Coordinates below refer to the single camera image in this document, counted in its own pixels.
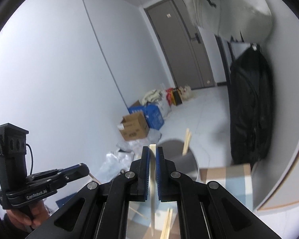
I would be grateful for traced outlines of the person's left hand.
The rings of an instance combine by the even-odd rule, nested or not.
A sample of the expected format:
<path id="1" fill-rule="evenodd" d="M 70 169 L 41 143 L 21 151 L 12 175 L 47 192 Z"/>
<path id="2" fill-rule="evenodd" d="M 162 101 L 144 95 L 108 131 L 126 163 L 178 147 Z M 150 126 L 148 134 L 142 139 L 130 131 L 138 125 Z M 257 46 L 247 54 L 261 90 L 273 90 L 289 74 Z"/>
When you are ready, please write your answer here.
<path id="1" fill-rule="evenodd" d="M 19 209 L 8 209 L 6 214 L 12 225 L 17 229 L 26 231 L 27 227 L 36 229 L 49 218 L 49 212 L 43 201 L 29 205 L 32 217 L 22 213 Z"/>

